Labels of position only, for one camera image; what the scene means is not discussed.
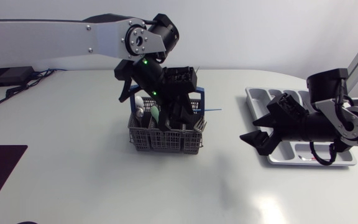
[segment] white wall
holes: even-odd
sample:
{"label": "white wall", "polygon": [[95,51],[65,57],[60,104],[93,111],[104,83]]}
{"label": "white wall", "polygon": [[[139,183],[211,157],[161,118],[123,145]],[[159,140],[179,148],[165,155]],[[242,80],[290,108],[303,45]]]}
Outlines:
{"label": "white wall", "polygon": [[[358,0],[0,0],[0,19],[82,20],[104,13],[152,19],[159,12],[181,34],[166,66],[258,69],[306,78],[347,67],[358,52]],[[92,56],[23,65],[112,69],[118,61]]]}

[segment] green object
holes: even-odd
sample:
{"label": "green object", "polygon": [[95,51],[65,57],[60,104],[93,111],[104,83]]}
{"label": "green object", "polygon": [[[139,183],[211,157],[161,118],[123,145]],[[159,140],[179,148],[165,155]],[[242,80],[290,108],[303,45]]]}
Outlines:
{"label": "green object", "polygon": [[158,124],[158,117],[160,116],[160,111],[158,110],[158,108],[156,106],[152,106],[150,110],[152,112],[153,118],[155,119],[155,121]]}

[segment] utensil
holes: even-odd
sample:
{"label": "utensil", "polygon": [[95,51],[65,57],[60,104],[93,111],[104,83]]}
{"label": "utensil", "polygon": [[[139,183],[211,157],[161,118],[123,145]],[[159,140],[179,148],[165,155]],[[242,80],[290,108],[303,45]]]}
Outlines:
{"label": "utensil", "polygon": [[[205,109],[204,111],[216,111],[216,110],[222,110],[222,109]],[[201,111],[201,109],[193,109],[194,112]]]}
{"label": "utensil", "polygon": [[301,156],[301,155],[298,155],[299,156],[299,158],[301,159],[301,160],[303,160],[303,161],[315,161],[316,160],[316,158],[314,158],[314,157],[312,157],[311,159],[307,159],[307,158],[305,158],[305,157],[303,157],[303,156]]}
{"label": "utensil", "polygon": [[205,126],[206,126],[206,121],[204,120],[204,117],[201,117],[196,122],[193,129],[198,133],[202,133],[204,131]]}
{"label": "utensil", "polygon": [[144,101],[143,101],[143,98],[141,96],[135,96],[135,105],[137,107],[144,108]]}
{"label": "utensil", "polygon": [[156,106],[152,106],[150,109],[153,118],[155,119],[155,121],[158,124],[158,117],[160,116],[160,111],[158,110],[158,108]]}
{"label": "utensil", "polygon": [[142,127],[142,118],[144,116],[144,110],[141,107],[136,108],[135,118],[139,122],[139,127]]}

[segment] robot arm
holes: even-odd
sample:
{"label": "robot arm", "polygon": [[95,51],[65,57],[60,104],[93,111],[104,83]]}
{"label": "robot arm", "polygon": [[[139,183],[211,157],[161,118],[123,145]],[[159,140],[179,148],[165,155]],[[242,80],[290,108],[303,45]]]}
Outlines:
{"label": "robot arm", "polygon": [[[310,113],[284,93],[267,105],[269,114],[254,121],[256,126],[273,128],[273,133],[268,136],[266,132],[254,131],[240,138],[263,156],[271,154],[280,141],[308,141],[316,160],[331,165],[337,152],[358,146],[358,99],[347,96],[347,77],[345,68],[310,76],[307,80],[310,103],[316,112]],[[345,108],[344,99],[350,107]],[[314,142],[333,142],[329,161],[317,155]]]}
{"label": "robot arm", "polygon": [[[185,123],[193,114],[188,94],[196,90],[194,69],[160,66],[178,40],[177,28],[163,14],[152,21],[114,14],[83,21],[0,20],[0,64],[93,54],[121,58],[114,70],[125,81],[119,100],[145,90],[160,105],[158,127],[166,131],[169,119]],[[139,84],[135,90],[132,80]]]}

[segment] black power supply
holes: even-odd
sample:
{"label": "black power supply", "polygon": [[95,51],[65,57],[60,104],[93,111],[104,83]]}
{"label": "black power supply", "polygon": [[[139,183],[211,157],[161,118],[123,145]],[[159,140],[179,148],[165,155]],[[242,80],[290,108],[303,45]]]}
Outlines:
{"label": "black power supply", "polygon": [[33,73],[31,66],[0,68],[0,86],[26,85]]}

